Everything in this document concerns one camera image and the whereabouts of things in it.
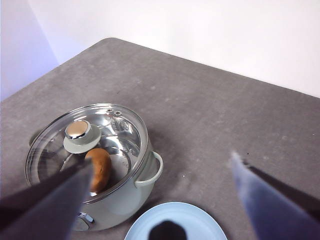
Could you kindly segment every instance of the brown potato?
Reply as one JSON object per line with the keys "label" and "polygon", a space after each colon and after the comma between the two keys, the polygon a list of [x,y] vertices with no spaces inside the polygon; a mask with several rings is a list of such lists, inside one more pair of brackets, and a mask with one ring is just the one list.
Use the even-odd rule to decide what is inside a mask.
{"label": "brown potato", "polygon": [[93,179],[91,181],[90,191],[98,193],[107,186],[110,178],[110,155],[102,148],[94,148],[87,152],[85,158],[91,158],[93,164]]}

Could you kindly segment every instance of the cooking pot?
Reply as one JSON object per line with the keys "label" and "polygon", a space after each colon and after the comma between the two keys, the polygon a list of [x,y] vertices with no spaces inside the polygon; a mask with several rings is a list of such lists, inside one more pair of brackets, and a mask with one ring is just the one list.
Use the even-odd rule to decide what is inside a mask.
{"label": "cooking pot", "polygon": [[153,151],[146,125],[134,111],[97,103],[65,113],[32,140],[25,161],[25,177],[30,186],[85,157],[88,144],[83,145],[82,151],[77,150],[79,142],[69,149],[66,144],[66,127],[77,121],[98,129],[96,133],[101,135],[98,139],[94,136],[97,144],[88,144],[94,142],[93,147],[107,150],[112,167],[106,188],[99,193],[90,192],[83,202],[74,230],[108,229],[131,217],[144,204],[162,174],[163,160]]}

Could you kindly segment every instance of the plate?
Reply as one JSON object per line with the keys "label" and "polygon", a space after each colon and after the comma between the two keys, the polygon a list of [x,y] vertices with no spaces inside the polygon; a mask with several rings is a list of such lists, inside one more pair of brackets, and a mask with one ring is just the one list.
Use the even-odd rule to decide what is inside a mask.
{"label": "plate", "polygon": [[124,240],[149,240],[151,229],[164,221],[181,226],[187,240],[227,240],[208,213],[185,202],[167,202],[149,209],[134,222]]}

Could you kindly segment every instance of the pot lid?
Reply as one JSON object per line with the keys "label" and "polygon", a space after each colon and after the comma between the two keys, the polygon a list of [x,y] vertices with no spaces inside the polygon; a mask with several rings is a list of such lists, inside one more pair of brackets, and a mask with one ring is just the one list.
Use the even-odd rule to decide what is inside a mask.
{"label": "pot lid", "polygon": [[83,159],[92,148],[103,148],[111,158],[106,188],[90,193],[85,203],[97,201],[121,187],[142,165],[148,145],[147,128],[133,111],[120,105],[97,103],[74,109],[45,127],[32,142],[25,162],[30,185]]}

